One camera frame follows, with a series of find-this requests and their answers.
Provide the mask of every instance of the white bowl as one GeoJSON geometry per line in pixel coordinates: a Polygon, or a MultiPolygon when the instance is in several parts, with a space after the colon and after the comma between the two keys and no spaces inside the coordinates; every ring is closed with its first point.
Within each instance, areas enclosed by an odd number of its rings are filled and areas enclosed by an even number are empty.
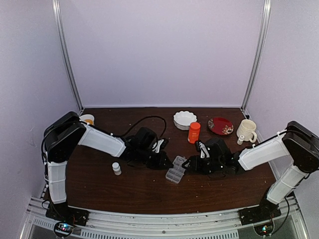
{"type": "Polygon", "coordinates": [[[174,124],[181,130],[189,130],[190,124],[196,121],[196,115],[189,111],[180,111],[174,114],[174,124]]]}

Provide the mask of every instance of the red bottle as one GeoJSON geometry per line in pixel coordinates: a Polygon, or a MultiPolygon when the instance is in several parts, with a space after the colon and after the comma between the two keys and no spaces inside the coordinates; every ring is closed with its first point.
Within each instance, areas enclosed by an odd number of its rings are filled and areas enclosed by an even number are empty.
{"type": "Polygon", "coordinates": [[[189,132],[188,132],[188,142],[195,143],[198,141],[200,133],[200,123],[193,122],[189,126],[189,132]]]}

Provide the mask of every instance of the robotic arm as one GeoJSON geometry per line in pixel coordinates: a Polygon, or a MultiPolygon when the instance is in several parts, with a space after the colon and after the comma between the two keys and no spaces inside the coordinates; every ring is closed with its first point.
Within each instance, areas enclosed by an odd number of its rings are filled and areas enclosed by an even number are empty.
{"type": "Polygon", "coordinates": [[[239,211],[243,225],[280,216],[278,204],[319,168],[318,137],[295,121],[288,123],[276,136],[234,154],[220,138],[210,139],[205,144],[198,141],[195,146],[200,155],[190,157],[183,167],[202,174],[215,171],[239,174],[283,156],[292,157],[292,164],[267,190],[260,205],[239,211]]]}
{"type": "Polygon", "coordinates": [[[75,112],[67,113],[44,132],[42,157],[51,202],[46,216],[59,221],[76,220],[76,224],[82,226],[86,224],[88,212],[68,207],[65,192],[67,161],[77,145],[126,161],[136,160],[151,169],[168,169],[173,164],[163,151],[167,143],[167,139],[158,140],[157,135],[146,127],[124,138],[81,122],[75,112]]]}

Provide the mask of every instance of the red bowl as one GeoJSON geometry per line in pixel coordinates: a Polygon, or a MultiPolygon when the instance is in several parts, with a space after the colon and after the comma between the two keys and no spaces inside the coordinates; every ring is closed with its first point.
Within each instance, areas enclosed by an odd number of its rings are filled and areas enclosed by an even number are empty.
{"type": "Polygon", "coordinates": [[[208,121],[208,128],[218,135],[229,135],[234,131],[234,125],[228,119],[215,117],[208,121]]]}

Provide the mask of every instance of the vertical metal post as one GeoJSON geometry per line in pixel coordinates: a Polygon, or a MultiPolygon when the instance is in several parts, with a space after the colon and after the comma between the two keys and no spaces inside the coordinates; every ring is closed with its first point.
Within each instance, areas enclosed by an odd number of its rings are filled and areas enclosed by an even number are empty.
{"type": "Polygon", "coordinates": [[[71,62],[70,62],[70,58],[69,58],[69,54],[68,54],[68,50],[67,50],[67,46],[66,46],[61,11],[60,11],[60,0],[52,0],[52,4],[53,4],[53,13],[54,13],[54,17],[55,17],[55,22],[56,22],[59,37],[60,37],[64,65],[66,68],[66,72],[68,75],[68,79],[69,79],[69,82],[71,85],[71,89],[72,89],[75,101],[77,103],[79,111],[81,112],[83,110],[83,105],[82,105],[82,102],[81,102],[81,99],[79,96],[78,89],[77,89],[76,84],[75,84],[74,75],[73,75],[73,71],[72,71],[72,67],[71,67],[71,62]]]}
{"type": "Polygon", "coordinates": [[[243,111],[246,110],[247,104],[253,89],[254,82],[256,80],[257,72],[258,72],[258,67],[260,64],[261,60],[261,55],[262,51],[265,45],[265,39],[268,31],[268,25],[269,25],[269,19],[270,19],[270,9],[271,9],[271,0],[265,0],[264,2],[264,12],[261,20],[261,26],[260,26],[260,32],[259,32],[259,38],[258,38],[258,43],[257,43],[257,49],[256,49],[256,55],[255,55],[255,60],[253,64],[253,68],[250,74],[250,79],[249,83],[247,86],[245,98],[242,104],[241,109],[243,111]]]}

